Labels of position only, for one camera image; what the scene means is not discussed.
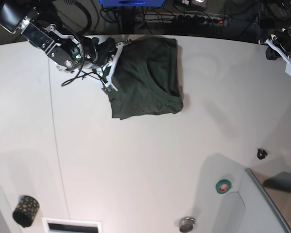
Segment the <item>white slotted tray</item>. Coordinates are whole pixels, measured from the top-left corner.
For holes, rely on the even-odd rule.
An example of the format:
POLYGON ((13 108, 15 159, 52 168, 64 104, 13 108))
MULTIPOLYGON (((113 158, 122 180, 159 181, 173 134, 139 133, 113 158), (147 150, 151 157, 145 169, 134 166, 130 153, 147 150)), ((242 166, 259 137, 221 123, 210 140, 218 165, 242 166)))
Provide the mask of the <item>white slotted tray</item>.
POLYGON ((42 218, 46 233, 102 233, 99 221, 42 218))

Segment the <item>small metal tin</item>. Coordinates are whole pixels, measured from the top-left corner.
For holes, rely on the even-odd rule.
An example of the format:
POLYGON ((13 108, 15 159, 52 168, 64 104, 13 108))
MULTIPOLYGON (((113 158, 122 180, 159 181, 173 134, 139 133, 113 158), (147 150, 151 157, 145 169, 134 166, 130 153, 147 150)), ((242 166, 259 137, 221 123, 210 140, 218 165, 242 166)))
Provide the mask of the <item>small metal tin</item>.
POLYGON ((181 233, 189 233, 194 229, 196 219, 191 216, 186 216, 179 221, 179 231, 181 233))

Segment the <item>blue box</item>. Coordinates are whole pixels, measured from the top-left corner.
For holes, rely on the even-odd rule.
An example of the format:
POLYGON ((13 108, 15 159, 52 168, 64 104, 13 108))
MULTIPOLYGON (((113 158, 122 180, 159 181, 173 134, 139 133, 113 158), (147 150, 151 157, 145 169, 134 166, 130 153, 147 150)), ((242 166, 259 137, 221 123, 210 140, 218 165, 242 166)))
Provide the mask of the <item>blue box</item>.
POLYGON ((98 0, 98 2, 103 7, 160 7, 163 5, 164 0, 98 0))

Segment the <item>black yellow-dotted cup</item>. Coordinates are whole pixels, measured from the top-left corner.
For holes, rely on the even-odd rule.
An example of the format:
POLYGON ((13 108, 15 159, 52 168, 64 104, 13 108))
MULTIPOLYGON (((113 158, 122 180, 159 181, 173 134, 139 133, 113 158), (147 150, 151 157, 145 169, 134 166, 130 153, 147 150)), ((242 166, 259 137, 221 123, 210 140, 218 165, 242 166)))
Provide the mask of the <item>black yellow-dotted cup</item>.
POLYGON ((30 227, 39 208, 39 202, 35 198, 23 195, 12 213, 13 220, 23 228, 30 227))

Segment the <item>dark green t-shirt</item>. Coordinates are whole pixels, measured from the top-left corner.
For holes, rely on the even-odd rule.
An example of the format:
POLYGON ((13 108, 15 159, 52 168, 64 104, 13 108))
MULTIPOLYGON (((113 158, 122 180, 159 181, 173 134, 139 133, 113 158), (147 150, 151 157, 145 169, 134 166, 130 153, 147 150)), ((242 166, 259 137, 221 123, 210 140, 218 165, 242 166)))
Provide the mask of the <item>dark green t-shirt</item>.
POLYGON ((177 40, 147 37, 123 47, 109 93, 112 118, 177 114, 184 104, 179 90, 177 40))

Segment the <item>small black clip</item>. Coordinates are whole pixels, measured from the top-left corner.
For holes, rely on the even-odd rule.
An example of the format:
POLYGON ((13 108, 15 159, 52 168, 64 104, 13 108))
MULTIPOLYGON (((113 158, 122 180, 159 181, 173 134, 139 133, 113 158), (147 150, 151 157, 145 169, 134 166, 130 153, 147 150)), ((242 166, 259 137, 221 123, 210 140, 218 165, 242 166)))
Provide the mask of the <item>small black clip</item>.
POLYGON ((269 152, 263 148, 258 148, 257 149, 257 158, 259 160, 263 160, 268 156, 269 152))

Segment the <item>power strip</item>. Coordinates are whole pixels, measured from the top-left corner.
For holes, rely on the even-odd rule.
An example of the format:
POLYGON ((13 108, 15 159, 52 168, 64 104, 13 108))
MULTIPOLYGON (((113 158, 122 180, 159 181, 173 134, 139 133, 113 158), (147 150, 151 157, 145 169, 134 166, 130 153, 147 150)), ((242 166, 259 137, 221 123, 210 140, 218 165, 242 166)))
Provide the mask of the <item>power strip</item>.
POLYGON ((147 14, 145 16, 145 21, 149 23, 190 23, 216 27, 227 27, 231 20, 231 17, 221 15, 147 14))

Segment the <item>green tape roll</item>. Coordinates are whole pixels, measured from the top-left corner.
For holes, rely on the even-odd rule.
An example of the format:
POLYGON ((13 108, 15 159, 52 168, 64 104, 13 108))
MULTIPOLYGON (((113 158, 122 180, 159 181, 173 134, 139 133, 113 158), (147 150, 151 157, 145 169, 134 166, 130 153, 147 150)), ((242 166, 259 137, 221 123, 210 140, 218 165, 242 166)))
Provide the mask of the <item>green tape roll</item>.
POLYGON ((231 189, 231 187, 232 183, 227 179, 219 180, 215 185, 215 189, 218 194, 227 193, 231 189))

